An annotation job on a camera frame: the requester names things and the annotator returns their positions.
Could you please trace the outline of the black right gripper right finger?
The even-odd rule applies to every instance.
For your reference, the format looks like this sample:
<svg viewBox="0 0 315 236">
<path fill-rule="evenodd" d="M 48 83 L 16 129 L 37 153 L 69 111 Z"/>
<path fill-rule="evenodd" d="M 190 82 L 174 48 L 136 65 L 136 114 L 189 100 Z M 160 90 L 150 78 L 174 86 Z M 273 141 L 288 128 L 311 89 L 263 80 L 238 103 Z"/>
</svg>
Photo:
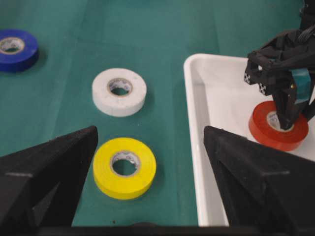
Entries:
<svg viewBox="0 0 315 236">
<path fill-rule="evenodd" d="M 228 222 L 264 233 L 315 233 L 315 163 L 206 126 L 204 146 Z"/>
</svg>

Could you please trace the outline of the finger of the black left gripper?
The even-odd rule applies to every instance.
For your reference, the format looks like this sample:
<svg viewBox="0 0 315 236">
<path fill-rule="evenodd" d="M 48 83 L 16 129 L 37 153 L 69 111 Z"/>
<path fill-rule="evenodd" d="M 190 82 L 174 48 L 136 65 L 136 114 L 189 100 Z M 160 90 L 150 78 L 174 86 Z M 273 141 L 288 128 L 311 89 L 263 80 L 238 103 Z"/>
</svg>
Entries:
<svg viewBox="0 0 315 236">
<path fill-rule="evenodd" d="M 277 80 L 273 93 L 280 128 L 289 130 L 298 118 L 297 85 L 292 76 Z"/>
<path fill-rule="evenodd" d="M 315 102 L 312 99 L 315 89 L 315 72 L 302 71 L 302 75 L 309 80 L 309 99 L 303 103 L 301 114 L 306 120 L 311 120 L 315 116 Z"/>
</svg>

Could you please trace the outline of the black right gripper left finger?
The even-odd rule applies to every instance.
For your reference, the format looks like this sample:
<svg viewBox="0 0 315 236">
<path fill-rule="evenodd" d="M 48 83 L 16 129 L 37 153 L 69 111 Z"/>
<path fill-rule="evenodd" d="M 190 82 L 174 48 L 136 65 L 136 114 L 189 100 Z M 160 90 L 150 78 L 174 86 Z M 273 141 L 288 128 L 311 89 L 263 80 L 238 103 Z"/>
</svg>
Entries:
<svg viewBox="0 0 315 236">
<path fill-rule="evenodd" d="M 89 126 L 1 157 L 1 235 L 69 228 L 97 143 Z"/>
</svg>

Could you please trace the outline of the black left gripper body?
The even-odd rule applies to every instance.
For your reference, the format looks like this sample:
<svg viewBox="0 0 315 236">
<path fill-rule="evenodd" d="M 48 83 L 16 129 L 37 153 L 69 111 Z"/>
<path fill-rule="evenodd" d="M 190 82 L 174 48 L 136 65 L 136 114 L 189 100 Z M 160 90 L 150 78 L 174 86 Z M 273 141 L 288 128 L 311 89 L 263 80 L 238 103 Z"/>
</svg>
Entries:
<svg viewBox="0 0 315 236">
<path fill-rule="evenodd" d="M 315 26 L 281 32 L 260 49 L 248 54 L 244 81 L 258 84 L 264 95 L 286 90 L 297 80 L 293 70 L 307 69 L 315 82 Z"/>
</svg>

